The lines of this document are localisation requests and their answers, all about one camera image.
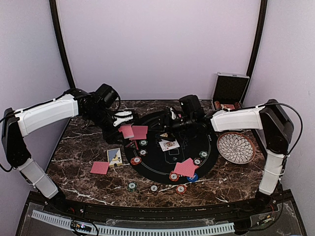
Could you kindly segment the red backed card deck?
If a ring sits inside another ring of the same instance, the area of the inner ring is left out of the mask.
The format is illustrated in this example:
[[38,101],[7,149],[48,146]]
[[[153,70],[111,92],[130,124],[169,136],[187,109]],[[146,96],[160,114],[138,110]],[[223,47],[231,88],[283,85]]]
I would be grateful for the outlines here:
[[131,124],[121,125],[118,131],[122,133],[124,139],[130,139],[134,137]]

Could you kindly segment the red card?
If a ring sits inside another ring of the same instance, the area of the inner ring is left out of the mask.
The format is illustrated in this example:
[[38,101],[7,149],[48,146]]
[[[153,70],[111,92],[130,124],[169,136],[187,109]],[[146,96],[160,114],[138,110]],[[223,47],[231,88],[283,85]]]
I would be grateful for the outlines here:
[[194,175],[194,167],[191,164],[177,163],[175,169],[173,170],[174,173],[186,177],[192,177]]
[[145,140],[147,138],[148,127],[147,126],[132,126],[134,137],[130,140]]
[[174,173],[185,177],[193,177],[197,168],[198,166],[189,158],[182,163],[178,162],[175,166]]
[[109,168],[109,162],[96,161],[93,163],[90,173],[106,175]]

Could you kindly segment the blue small blind button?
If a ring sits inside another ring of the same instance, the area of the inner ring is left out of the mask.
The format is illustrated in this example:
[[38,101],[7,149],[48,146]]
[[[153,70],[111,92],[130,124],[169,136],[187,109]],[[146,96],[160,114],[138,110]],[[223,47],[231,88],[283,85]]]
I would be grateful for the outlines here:
[[193,175],[193,177],[187,177],[187,180],[188,180],[189,182],[197,182],[198,179],[199,179],[199,177],[198,177],[198,174],[197,174],[197,173],[195,173],[195,174]]

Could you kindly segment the red yellow poker chip stack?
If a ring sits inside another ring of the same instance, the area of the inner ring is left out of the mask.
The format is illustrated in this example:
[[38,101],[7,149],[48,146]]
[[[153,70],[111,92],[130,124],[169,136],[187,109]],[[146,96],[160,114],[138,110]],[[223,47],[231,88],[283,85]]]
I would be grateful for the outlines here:
[[186,192],[186,190],[187,190],[186,186],[182,185],[182,184],[180,184],[176,187],[176,193],[178,193],[178,194],[184,194]]

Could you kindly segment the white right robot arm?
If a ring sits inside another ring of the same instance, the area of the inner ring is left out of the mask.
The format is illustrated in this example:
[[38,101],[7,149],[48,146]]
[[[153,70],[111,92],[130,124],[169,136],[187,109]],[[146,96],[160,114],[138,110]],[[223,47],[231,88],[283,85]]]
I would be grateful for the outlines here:
[[199,99],[192,96],[180,99],[182,114],[173,107],[162,111],[158,124],[164,132],[175,133],[191,127],[201,127],[208,131],[262,130],[266,143],[266,164],[259,185],[262,193],[251,203],[255,213],[262,213],[270,205],[267,195],[274,193],[286,159],[289,157],[294,125],[284,111],[283,103],[270,99],[267,103],[238,109],[221,109],[205,113]]

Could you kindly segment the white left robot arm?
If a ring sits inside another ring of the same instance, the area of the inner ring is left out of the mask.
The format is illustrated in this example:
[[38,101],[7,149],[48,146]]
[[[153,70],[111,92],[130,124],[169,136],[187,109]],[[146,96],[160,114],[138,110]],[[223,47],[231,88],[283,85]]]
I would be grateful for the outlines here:
[[2,122],[2,145],[4,154],[11,169],[16,169],[37,189],[45,198],[51,199],[50,206],[58,214],[69,211],[69,202],[59,196],[60,190],[44,170],[43,163],[48,162],[48,155],[44,160],[39,159],[44,153],[41,147],[32,155],[38,146],[36,138],[42,138],[44,132],[48,136],[39,142],[45,146],[52,141],[50,147],[57,144],[57,135],[61,134],[61,127],[74,117],[84,117],[92,121],[103,131],[116,131],[130,112],[112,111],[111,105],[119,96],[107,85],[102,85],[95,92],[86,92],[72,88],[61,96],[17,110],[7,109]]

